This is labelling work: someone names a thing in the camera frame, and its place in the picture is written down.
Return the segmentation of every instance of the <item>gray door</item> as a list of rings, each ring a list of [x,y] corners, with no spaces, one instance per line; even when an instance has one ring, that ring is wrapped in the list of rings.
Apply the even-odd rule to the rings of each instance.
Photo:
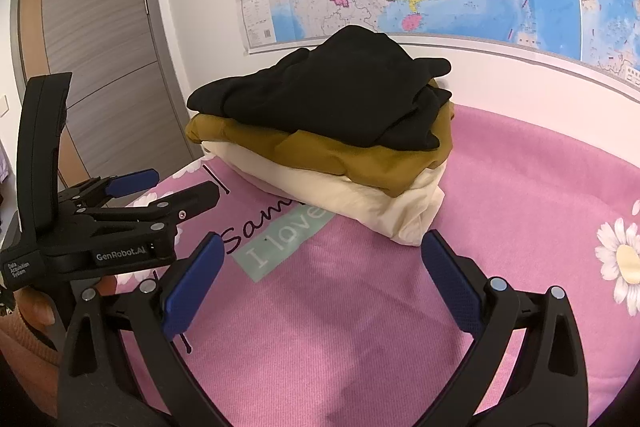
[[[67,127],[90,176],[155,168],[163,178],[193,160],[146,0],[42,0],[42,30],[50,72],[73,73]]]

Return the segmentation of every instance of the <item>stack of clothes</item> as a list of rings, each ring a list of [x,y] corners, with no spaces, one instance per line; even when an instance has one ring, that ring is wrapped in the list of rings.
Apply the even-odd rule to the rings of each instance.
[[[411,58],[347,26],[310,51],[198,88],[186,133],[271,194],[419,245],[442,204],[452,149],[444,58]]]

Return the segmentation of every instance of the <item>hand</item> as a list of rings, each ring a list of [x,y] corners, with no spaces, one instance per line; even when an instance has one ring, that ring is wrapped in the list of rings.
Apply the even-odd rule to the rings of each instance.
[[[115,276],[110,275],[103,277],[94,287],[100,295],[113,295],[116,291],[116,284]],[[26,287],[18,290],[14,296],[22,318],[33,328],[44,333],[48,326],[53,325],[55,322],[53,310],[43,293]]]

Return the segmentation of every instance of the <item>pink fabric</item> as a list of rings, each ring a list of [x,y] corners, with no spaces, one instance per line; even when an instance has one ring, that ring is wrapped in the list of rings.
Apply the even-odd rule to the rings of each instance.
[[[640,357],[640,314],[614,302],[615,281],[603,280],[594,254],[603,223],[632,221],[640,169],[549,130],[466,107],[456,106],[452,132],[441,183],[446,197],[433,226],[488,277],[500,275],[525,291],[566,289],[582,336],[593,421]],[[206,163],[230,194],[221,190],[215,209],[182,226],[179,257],[208,230],[237,232],[278,200],[219,159]],[[154,191],[210,179],[200,168]],[[136,284],[131,279],[121,290]],[[413,425],[470,344],[418,248],[341,216],[257,283],[228,256],[186,336],[193,352],[187,355],[179,339],[178,348],[236,427]],[[514,335],[481,409],[498,400],[521,339]],[[139,354],[129,350],[145,395],[162,407]]]

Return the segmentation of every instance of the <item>metal screw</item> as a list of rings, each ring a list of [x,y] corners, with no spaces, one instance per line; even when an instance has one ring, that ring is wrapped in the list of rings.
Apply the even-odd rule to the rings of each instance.
[[[156,286],[156,281],[154,281],[153,279],[146,279],[140,283],[140,291],[142,293],[151,293],[156,289]]]
[[[95,290],[93,288],[87,288],[82,292],[82,300],[85,302],[89,302],[94,297],[95,297]]]
[[[551,288],[551,295],[559,300],[564,299],[566,293],[564,293],[564,290],[560,286],[553,286],[553,288]]]
[[[494,277],[489,284],[497,292],[504,292],[507,289],[507,281],[500,277]]]

